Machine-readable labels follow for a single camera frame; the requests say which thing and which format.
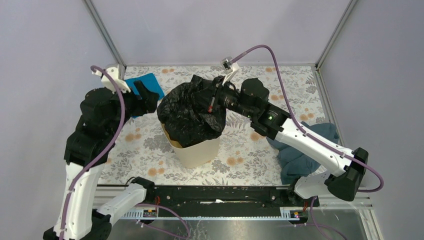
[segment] gray floor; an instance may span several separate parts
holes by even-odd
[[[354,210],[315,210],[316,221],[342,232],[348,240],[367,239],[360,216]],[[282,227],[287,221],[268,220],[190,220],[191,240],[325,240],[314,226]],[[152,226],[185,235],[184,226],[177,220],[156,220]],[[333,231],[324,230],[333,240],[343,239]],[[134,220],[119,220],[108,240],[177,240],[173,236],[147,227]]]

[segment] floral tablecloth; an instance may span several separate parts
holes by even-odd
[[[309,66],[281,66],[280,73],[295,116],[309,125],[325,120],[313,72]],[[189,82],[193,74],[212,80],[224,75],[218,66],[129,66],[125,79],[153,73],[165,94]],[[287,111],[274,67],[242,66],[232,82],[259,78],[269,89],[269,101]],[[250,128],[247,118],[227,111],[218,156],[196,168],[185,168],[177,159],[161,129],[157,114],[129,120],[110,151],[99,184],[124,184],[143,177],[156,185],[281,185],[278,151]],[[315,173],[322,173],[322,166]]]

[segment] trash bag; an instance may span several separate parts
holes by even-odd
[[[172,89],[157,107],[157,117],[164,124],[169,138],[179,142],[183,148],[216,139],[224,130],[226,109],[219,106],[209,113],[209,102],[201,100],[208,99],[203,95],[205,91],[202,91],[206,89],[213,89],[212,81],[193,75],[191,82]]]

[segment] white bucket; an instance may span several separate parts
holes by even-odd
[[[202,141],[193,146],[183,148],[180,143],[170,139],[169,134],[162,124],[162,130],[171,144],[173,151],[184,167],[191,169],[205,164],[207,161],[214,159],[218,155],[220,149],[220,138]]]

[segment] white wall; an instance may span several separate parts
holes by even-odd
[[[385,179],[371,194],[385,240],[424,239],[424,1],[359,1],[322,75],[351,148]],[[367,187],[378,181],[366,175]]]
[[[315,63],[349,0],[94,0],[126,64],[218,64],[267,44],[281,64]],[[266,50],[244,63],[271,63]]]
[[[0,239],[42,239],[59,215],[64,150],[114,60],[82,1],[0,1]]]

